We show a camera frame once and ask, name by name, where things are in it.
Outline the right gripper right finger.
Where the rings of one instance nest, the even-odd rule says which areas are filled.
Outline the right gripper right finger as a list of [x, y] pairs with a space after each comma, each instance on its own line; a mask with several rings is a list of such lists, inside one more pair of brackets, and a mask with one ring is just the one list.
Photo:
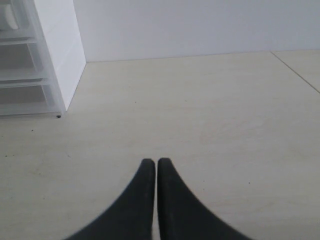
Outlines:
[[200, 202], [170, 158], [157, 164], [157, 212], [162, 240], [248, 240]]

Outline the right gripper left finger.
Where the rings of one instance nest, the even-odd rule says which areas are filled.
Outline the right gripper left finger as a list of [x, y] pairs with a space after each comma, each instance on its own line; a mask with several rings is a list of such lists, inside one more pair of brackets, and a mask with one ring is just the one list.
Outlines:
[[122, 194], [69, 240], [151, 240], [155, 203], [155, 162], [145, 158]]

